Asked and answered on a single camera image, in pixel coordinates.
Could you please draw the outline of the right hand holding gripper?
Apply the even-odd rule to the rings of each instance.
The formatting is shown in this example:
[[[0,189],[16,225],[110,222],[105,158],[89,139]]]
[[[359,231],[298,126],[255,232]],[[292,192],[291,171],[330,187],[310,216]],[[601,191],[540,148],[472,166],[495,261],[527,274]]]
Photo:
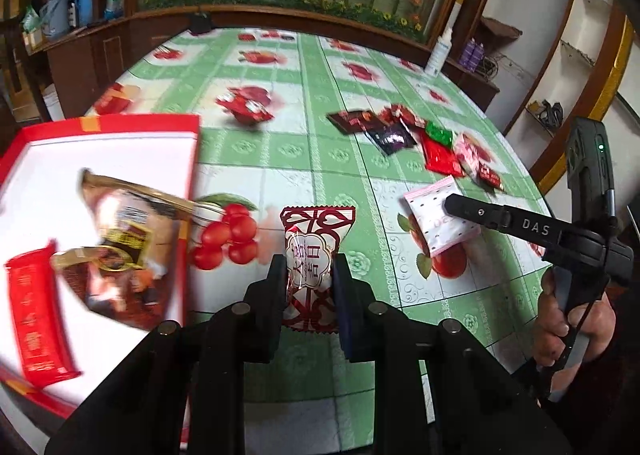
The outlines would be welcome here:
[[[544,272],[541,288],[542,293],[538,298],[538,315],[534,325],[533,357],[538,365],[551,367],[560,360],[565,347],[563,339],[579,325],[588,305],[580,305],[565,315],[555,298],[555,279],[551,267]],[[582,322],[580,331],[589,338],[582,362],[577,362],[573,366],[566,364],[562,371],[557,371],[552,376],[551,394],[564,393],[573,383],[580,365],[599,357],[608,348],[614,335],[615,325],[616,315],[605,293],[592,305]]]

